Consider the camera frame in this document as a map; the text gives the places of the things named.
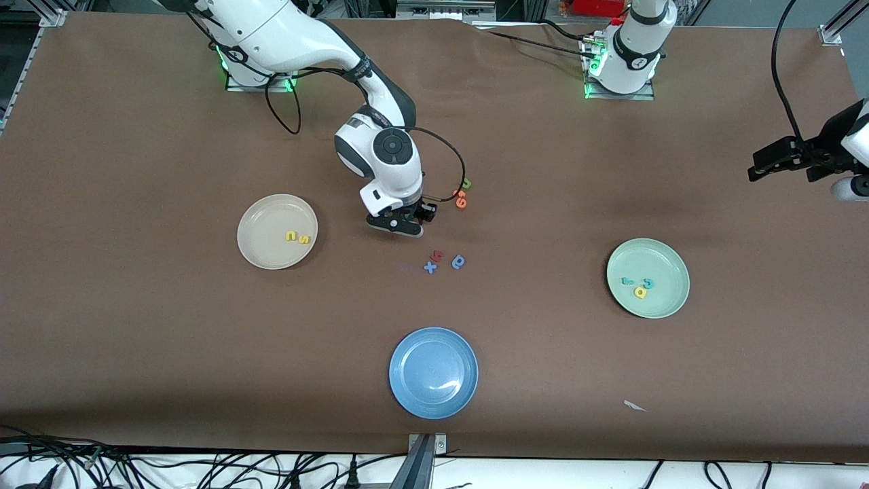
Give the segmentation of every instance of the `beige plate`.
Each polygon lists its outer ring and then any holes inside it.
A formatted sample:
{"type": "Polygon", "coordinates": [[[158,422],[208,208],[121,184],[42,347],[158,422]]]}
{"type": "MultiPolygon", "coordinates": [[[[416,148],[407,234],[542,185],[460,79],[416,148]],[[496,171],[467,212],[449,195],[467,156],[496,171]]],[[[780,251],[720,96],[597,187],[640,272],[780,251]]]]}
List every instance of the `beige plate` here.
{"type": "Polygon", "coordinates": [[[251,205],[238,224],[238,249],[253,265],[279,270],[308,255],[317,240],[317,216],[295,195],[277,194],[251,205]],[[309,243],[304,244],[304,237],[309,243]]]}

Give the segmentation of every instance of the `paper scrap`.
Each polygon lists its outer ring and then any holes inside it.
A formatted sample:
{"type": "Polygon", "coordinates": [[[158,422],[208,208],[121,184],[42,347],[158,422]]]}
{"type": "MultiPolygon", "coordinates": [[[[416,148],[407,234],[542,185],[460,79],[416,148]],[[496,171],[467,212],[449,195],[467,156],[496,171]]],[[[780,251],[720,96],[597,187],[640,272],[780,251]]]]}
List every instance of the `paper scrap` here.
{"type": "Polygon", "coordinates": [[[635,410],[635,411],[648,412],[648,411],[646,411],[645,409],[639,407],[638,405],[632,403],[631,401],[629,401],[629,400],[627,400],[627,399],[625,399],[625,405],[626,405],[627,407],[629,407],[629,408],[635,410]]]}

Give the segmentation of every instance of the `table surface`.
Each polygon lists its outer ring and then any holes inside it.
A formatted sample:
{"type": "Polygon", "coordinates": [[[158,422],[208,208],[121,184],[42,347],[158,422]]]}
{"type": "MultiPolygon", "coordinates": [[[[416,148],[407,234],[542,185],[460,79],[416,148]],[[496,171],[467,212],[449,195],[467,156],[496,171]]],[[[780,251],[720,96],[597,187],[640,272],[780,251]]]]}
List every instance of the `table surface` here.
{"type": "MultiPolygon", "coordinates": [[[[301,81],[292,137],[261,94],[223,91],[184,17],[46,32],[0,139],[0,419],[117,444],[399,452],[447,432],[471,455],[869,459],[869,213],[832,179],[746,178],[790,131],[770,30],[674,30],[647,103],[586,100],[575,57],[462,23],[339,25],[468,162],[468,208],[420,239],[364,222],[365,182],[332,145],[360,103],[340,78],[301,81]],[[258,270],[235,228],[275,193],[306,199],[320,235],[298,266],[258,270]],[[687,263],[671,318],[607,291],[608,255],[637,237],[687,263]],[[428,275],[434,249],[467,264],[428,275]],[[480,361],[442,421],[388,385],[391,352],[428,325],[480,361]]],[[[816,134],[856,100],[845,60],[811,30],[780,47],[816,134]]],[[[416,140],[427,192],[448,195],[457,163],[416,140]]]]}

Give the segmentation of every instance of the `empty blue plate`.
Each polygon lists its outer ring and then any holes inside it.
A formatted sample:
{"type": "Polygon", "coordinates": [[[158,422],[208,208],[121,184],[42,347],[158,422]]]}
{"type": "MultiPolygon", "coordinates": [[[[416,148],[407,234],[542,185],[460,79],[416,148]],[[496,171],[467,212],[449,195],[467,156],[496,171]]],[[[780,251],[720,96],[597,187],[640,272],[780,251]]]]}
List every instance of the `empty blue plate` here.
{"type": "Polygon", "coordinates": [[[401,406],[425,419],[444,419],[468,405],[477,390],[477,357],[446,328],[416,330],[395,348],[389,385],[401,406]]]}

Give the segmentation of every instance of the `white floor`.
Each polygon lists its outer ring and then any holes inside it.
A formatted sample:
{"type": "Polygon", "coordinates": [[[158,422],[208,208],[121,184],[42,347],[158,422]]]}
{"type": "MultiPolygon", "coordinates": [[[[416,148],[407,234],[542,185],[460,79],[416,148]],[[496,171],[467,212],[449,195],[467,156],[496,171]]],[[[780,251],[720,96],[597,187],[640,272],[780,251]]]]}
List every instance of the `white floor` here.
{"type": "MultiPolygon", "coordinates": [[[[374,455],[360,456],[359,461],[372,459],[374,455]]],[[[253,456],[239,463],[252,463],[262,455],[253,456]]],[[[214,455],[201,456],[148,456],[154,463],[176,463],[184,460],[212,460],[214,455]]],[[[348,455],[327,456],[316,464],[334,461],[343,470],[348,466],[348,455]]],[[[0,459],[0,467],[6,467],[14,458],[0,459]]],[[[286,471],[293,466],[295,455],[279,457],[280,466],[286,471]]],[[[403,458],[387,459],[359,470],[359,480],[364,483],[389,482],[398,471],[403,458]]],[[[436,461],[432,489],[455,488],[470,483],[469,489],[556,488],[573,489],[641,489],[654,468],[653,461],[619,460],[531,460],[531,459],[451,459],[436,461]]],[[[0,476],[0,489],[14,489],[24,484],[38,482],[55,465],[51,460],[22,462],[0,476]]],[[[759,489],[766,466],[750,463],[723,463],[733,489],[759,489]]],[[[142,473],[165,489],[193,489],[206,475],[209,466],[181,466],[171,469],[155,469],[144,463],[136,463],[142,473]]],[[[276,469],[274,461],[260,466],[266,470],[276,469]]],[[[228,484],[242,469],[230,468],[212,483],[212,487],[228,484]]],[[[713,477],[719,486],[725,487],[715,470],[713,477]]],[[[112,474],[116,486],[127,487],[118,472],[112,474]]],[[[302,476],[302,489],[319,489],[335,476],[334,467],[302,476]]],[[[78,475],[82,489],[94,486],[82,473],[78,475]]],[[[263,487],[275,487],[274,476],[258,474],[263,487]]],[[[343,487],[344,479],[337,487],[343,487]]],[[[775,464],[767,489],[860,489],[869,481],[869,467],[833,466],[813,464],[775,464]]],[[[260,489],[255,480],[233,485],[237,489],[260,489]]],[[[703,473],[702,462],[665,462],[652,485],[654,489],[713,489],[703,473]]],[[[52,489],[76,489],[69,469],[61,465],[52,489]]]]}

